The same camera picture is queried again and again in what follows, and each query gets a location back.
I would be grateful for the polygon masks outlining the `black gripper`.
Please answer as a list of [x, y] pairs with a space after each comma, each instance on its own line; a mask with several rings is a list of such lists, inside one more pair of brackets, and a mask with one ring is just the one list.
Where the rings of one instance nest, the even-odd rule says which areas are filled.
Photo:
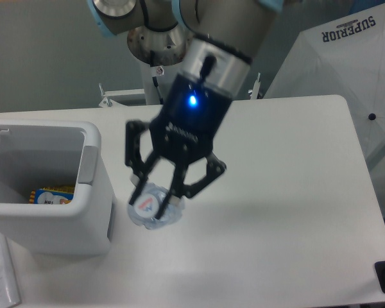
[[[174, 162], [175, 170], [170, 188], [155, 214], [156, 219], [162, 218], [172, 199], [195, 197], [227, 170], [227, 165], [212, 150], [214, 136], [231, 102], [229, 97], [178, 75], [161, 111], [151, 123], [141, 120], [126, 122], [124, 163], [132, 169], [135, 179], [130, 205], [134, 205], [141, 195], [157, 162], [157, 155]], [[143, 161], [141, 135], [149, 127], [153, 151]], [[207, 161], [205, 175], [192, 184], [185, 184], [190, 164], [204, 157]]]

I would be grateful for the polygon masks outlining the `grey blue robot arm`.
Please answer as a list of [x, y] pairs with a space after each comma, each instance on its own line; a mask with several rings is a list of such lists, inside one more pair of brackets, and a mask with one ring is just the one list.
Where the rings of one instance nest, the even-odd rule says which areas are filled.
[[287, 1], [89, 1], [98, 27], [118, 35], [138, 27], [192, 32], [158, 115], [126, 123], [125, 164], [135, 177], [134, 205], [156, 163], [174, 165], [170, 188], [155, 219], [172, 201], [192, 198], [226, 169], [213, 152], [214, 137], [253, 59]]

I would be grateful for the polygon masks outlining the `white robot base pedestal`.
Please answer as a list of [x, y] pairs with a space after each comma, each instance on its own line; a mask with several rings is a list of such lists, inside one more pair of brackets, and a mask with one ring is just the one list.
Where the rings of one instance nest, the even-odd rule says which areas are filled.
[[161, 105], [167, 98], [193, 33], [180, 25], [156, 32], [141, 26], [127, 35], [128, 49], [138, 61], [147, 105]]

